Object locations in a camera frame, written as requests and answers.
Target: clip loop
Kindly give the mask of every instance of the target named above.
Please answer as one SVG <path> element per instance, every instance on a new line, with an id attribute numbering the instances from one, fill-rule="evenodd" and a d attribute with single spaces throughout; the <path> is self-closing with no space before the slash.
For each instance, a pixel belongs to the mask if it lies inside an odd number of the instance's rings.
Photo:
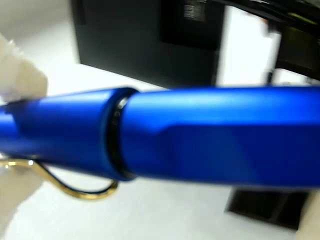
<path id="1" fill-rule="evenodd" d="M 1 159 L 0 166 L 1 165 L 20 166 L 20 167 L 30 168 L 34 170 L 37 174 L 39 174 L 41 177 L 43 177 L 45 180 L 51 182 L 53 185 L 55 185 L 58 189 L 60 189 L 64 193 L 79 199 L 86 199 L 86 200 L 103 199 L 113 194 L 118 187 L 118 182 L 115 180 L 112 180 L 111 184 L 108 187 L 99 191 L 77 190 L 63 183 L 56 176 L 54 176 L 47 168 L 45 168 L 43 165 L 41 165 L 40 163 L 34 160 L 19 159 L 19 158 Z"/>

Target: white surface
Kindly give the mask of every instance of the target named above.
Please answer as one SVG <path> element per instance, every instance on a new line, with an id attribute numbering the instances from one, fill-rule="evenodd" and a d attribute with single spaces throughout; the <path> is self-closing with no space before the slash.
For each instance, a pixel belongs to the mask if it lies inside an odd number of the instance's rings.
<path id="1" fill-rule="evenodd" d="M 64 6 L 68 0 L 0 0 L 0 32 L 39 13 Z"/>
<path id="2" fill-rule="evenodd" d="M 269 40 L 260 21 L 239 10 L 225 29 L 220 85 L 259 85 L 268 63 Z M 238 34 L 228 32 L 236 29 Z M 158 89 L 114 73 L 76 65 L 73 30 L 66 9 L 45 14 L 4 34 L 49 78 L 49 95 L 115 86 Z M 77 187 L 94 188 L 106 180 L 55 170 Z M 123 183 L 110 198 L 90 202 L 69 197 L 49 183 L 22 204 L 6 240 L 293 240 L 294 232 L 224 213 L 230 187 L 137 179 Z"/>

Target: blue fountain pen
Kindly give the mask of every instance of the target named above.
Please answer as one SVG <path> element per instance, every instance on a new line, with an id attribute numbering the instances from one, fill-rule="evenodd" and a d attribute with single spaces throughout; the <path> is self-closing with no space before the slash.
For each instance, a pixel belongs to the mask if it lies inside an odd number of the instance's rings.
<path id="1" fill-rule="evenodd" d="M 0 109 L 0 152 L 102 176 L 320 187 L 320 87 L 103 89 Z"/>

